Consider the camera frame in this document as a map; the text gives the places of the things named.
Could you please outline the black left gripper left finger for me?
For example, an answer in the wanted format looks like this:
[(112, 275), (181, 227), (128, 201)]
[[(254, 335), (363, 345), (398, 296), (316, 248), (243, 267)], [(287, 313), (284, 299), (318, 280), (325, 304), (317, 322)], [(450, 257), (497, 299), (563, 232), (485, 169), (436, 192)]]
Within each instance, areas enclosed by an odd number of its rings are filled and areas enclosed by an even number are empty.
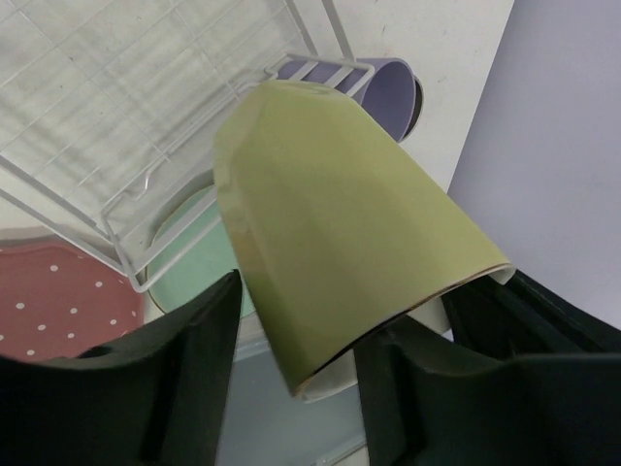
[(74, 358), (1, 361), (5, 465), (212, 465), (240, 325), (243, 282)]

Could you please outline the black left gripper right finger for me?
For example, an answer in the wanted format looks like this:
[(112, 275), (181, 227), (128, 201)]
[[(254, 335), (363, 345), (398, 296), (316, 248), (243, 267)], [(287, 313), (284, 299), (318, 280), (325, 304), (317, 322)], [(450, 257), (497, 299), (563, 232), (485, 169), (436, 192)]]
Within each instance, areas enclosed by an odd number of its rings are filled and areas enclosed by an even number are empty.
[(354, 346), (374, 465), (616, 465), (620, 332), (523, 273), (442, 298)]

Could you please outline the pale yellow mug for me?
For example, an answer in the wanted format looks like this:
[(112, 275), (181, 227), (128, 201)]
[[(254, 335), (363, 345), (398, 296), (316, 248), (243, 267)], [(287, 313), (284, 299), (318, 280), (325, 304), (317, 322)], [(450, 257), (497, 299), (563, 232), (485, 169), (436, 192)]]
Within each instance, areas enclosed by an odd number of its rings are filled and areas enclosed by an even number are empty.
[(290, 394), (356, 382), (364, 337), (506, 255), (352, 98), (319, 83), (251, 90), (214, 141), (217, 205)]

